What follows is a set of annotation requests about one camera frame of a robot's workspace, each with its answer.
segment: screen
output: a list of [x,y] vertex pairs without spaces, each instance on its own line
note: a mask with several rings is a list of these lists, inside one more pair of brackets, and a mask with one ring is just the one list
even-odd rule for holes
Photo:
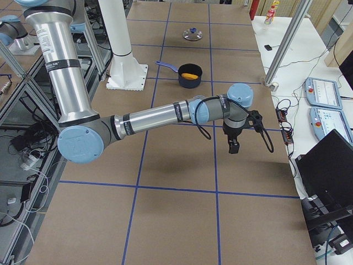
[[[296,163],[308,195],[329,211],[353,205],[353,147],[335,129]],[[337,223],[353,240],[353,216]]]
[[325,135],[333,129],[336,129],[344,137],[344,139],[350,141],[346,124],[340,112],[329,109],[318,109],[318,114]]
[[338,106],[333,82],[313,79],[315,100],[318,103]]

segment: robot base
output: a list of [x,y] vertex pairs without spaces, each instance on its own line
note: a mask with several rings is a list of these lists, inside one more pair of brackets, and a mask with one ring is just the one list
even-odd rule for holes
[[133,57],[127,61],[114,60],[106,87],[141,91],[145,87],[147,70],[148,65],[140,65]]
[[[28,35],[28,37],[32,40],[33,43],[39,42],[38,38],[35,36]],[[40,45],[34,45],[28,50],[21,50],[16,43],[12,43],[11,46],[9,47],[9,51],[13,55],[26,55],[26,56],[34,56],[37,53],[38,49],[40,49]]]

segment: blue joint cap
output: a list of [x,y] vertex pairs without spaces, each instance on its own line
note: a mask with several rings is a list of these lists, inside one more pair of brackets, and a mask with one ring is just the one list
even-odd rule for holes
[[24,7],[37,7],[48,2],[48,0],[15,0],[16,3]]
[[8,46],[13,43],[13,39],[4,33],[0,33],[0,41],[4,43],[5,46]]
[[65,128],[57,140],[63,157],[74,163],[85,164],[97,159],[104,150],[100,135],[91,128],[75,125]]
[[85,23],[70,26],[71,33],[83,33],[85,31]]
[[253,104],[254,91],[247,84],[236,83],[229,88],[227,97],[238,102],[244,108],[250,108]]
[[20,22],[21,20],[15,15],[4,15],[0,18],[2,22]]
[[[197,105],[199,105],[200,102],[201,102],[201,99],[199,98],[189,102],[189,115],[193,124],[196,124],[195,110]],[[210,113],[208,112],[207,105],[205,102],[203,102],[197,109],[197,123],[204,124],[208,122],[209,117],[210,117]]]

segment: white table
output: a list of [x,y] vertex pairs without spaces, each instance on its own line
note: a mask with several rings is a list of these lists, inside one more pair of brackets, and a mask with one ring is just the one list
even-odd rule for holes
[[[271,62],[278,50],[274,47],[272,51],[267,51],[264,45],[276,46],[281,43],[281,40],[287,30],[291,18],[276,17],[274,22],[270,25],[264,24],[265,17],[255,17],[253,20],[253,28],[255,31],[256,41],[258,43],[261,59],[265,67],[265,72],[271,65]],[[319,34],[316,32],[315,27],[308,18],[305,18],[298,29],[298,32],[293,39],[290,48],[283,59],[281,66],[287,65],[290,62],[296,61],[309,61],[315,57],[320,56],[325,52],[326,47],[322,42]],[[274,81],[279,83],[280,86],[272,95],[274,106],[277,105],[279,100],[289,99],[292,105],[297,104],[297,100],[292,95],[293,90],[300,88],[307,77],[316,77],[326,80],[338,81],[342,75],[338,68],[326,67],[324,59],[328,51],[319,59],[310,62],[292,63],[287,67],[279,68]],[[340,95],[345,97],[353,97],[353,91],[348,85],[346,79],[341,76],[339,78],[341,83]],[[314,145],[318,143],[314,131],[311,127],[309,110],[311,106],[306,100],[304,92],[301,93],[301,88],[296,90],[298,95],[301,94],[299,100],[299,108],[293,107],[288,110],[287,120],[295,125],[293,140],[295,143],[295,150],[292,158],[298,155],[307,153]],[[288,102],[283,102],[280,107],[287,107]],[[343,100],[343,110],[347,117],[350,127],[353,127],[353,100]],[[306,196],[300,177],[296,177],[297,190],[301,198]],[[318,265],[325,264],[324,258],[317,260]],[[351,265],[353,264],[353,250],[346,252],[343,255],[328,254],[328,264],[330,265]]]

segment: black band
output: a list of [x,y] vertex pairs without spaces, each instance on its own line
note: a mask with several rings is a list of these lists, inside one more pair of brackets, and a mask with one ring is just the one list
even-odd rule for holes
[[183,113],[181,112],[181,107],[180,107],[179,102],[174,102],[173,106],[174,106],[175,115],[176,115],[176,118],[177,118],[178,122],[179,123],[183,122],[184,121]]
[[27,35],[28,35],[28,33],[26,32],[26,34],[24,34],[24,35],[22,35],[22,36],[18,36],[18,37],[16,37],[15,39],[22,39],[22,38],[26,37]]
[[131,126],[131,122],[130,122],[130,113],[125,114],[122,117],[122,121],[123,121],[124,129],[126,131],[126,135],[135,134],[135,132],[133,131],[133,128]]
[[130,53],[132,53],[132,50],[128,54],[125,54],[125,55],[118,55],[118,54],[115,54],[115,53],[113,53],[113,54],[116,55],[116,56],[119,56],[119,57],[124,57],[124,56],[129,55]]
[[79,119],[79,120],[72,120],[72,121],[67,121],[65,123],[59,123],[59,127],[60,128],[64,128],[64,127],[79,125],[79,124],[82,124],[82,123],[88,123],[90,121],[98,120],[98,119],[100,119],[99,114],[93,115],[93,116],[90,116],[90,117],[87,117],[87,118]]
[[121,138],[119,137],[119,134],[117,134],[117,131],[116,131],[114,115],[110,116],[110,126],[111,126],[111,129],[113,131],[113,134],[114,134],[115,138],[118,141],[121,140]]
[[7,25],[9,25],[11,28],[13,28],[13,29],[16,31],[17,35],[20,34],[20,33],[18,32],[17,28],[16,28],[14,25],[12,25],[11,23],[9,23],[9,22],[3,22],[3,24],[7,24]]
[[39,12],[59,12],[59,13],[64,13],[72,16],[71,11],[64,7],[48,7],[48,6],[31,7],[27,9],[25,12],[23,12],[23,16],[24,18],[26,18],[29,15],[39,13]]
[[58,60],[58,61],[47,62],[45,64],[45,68],[48,73],[53,70],[58,70],[58,69],[63,69],[68,67],[81,67],[81,64],[76,59]]
[[229,101],[223,95],[219,95],[219,97],[223,112],[223,118],[229,118],[229,116],[231,115],[231,106],[229,105]]

